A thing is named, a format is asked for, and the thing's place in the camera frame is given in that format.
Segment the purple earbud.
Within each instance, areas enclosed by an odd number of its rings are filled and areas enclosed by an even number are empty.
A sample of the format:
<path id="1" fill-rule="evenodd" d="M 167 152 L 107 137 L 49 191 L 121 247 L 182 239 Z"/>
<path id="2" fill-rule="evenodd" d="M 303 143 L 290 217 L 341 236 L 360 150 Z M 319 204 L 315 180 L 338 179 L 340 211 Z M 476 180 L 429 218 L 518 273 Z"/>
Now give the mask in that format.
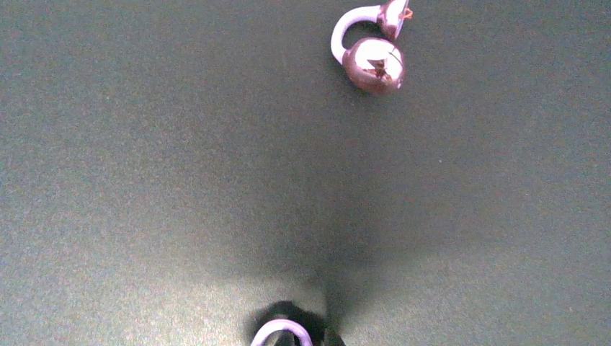
<path id="1" fill-rule="evenodd" d="M 330 50 L 356 87 L 380 95 L 393 93 L 402 87 L 405 60 L 395 40 L 404 22 L 412 17 L 408 0 L 392 0 L 351 9 L 339 18 L 331 33 Z M 345 48 L 345 33 L 360 22 L 377 25 L 385 37 L 365 37 L 351 48 Z"/>
<path id="2" fill-rule="evenodd" d="M 279 333 L 292 337 L 293 345 L 313 346 L 308 331 L 301 324 L 289 319 L 273 319 L 263 324 L 255 333 L 251 346 L 265 345 L 270 336 Z"/>

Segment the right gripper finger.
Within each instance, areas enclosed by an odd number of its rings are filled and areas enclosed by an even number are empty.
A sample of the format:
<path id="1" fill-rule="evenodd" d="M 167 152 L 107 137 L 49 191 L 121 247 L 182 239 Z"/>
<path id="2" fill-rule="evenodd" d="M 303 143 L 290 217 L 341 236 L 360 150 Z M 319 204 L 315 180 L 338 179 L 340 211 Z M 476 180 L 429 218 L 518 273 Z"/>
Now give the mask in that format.
<path id="1" fill-rule="evenodd" d="M 331 327 L 325 329 L 324 345 L 325 346 L 346 346 L 341 336 Z"/>

